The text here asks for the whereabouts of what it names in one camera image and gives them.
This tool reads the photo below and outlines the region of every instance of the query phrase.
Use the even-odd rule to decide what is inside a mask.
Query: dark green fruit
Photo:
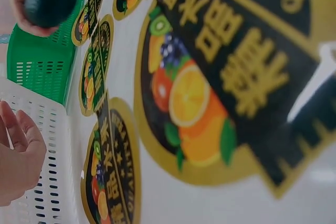
[[[26,19],[42,28],[56,27],[66,21],[77,0],[25,0]]]

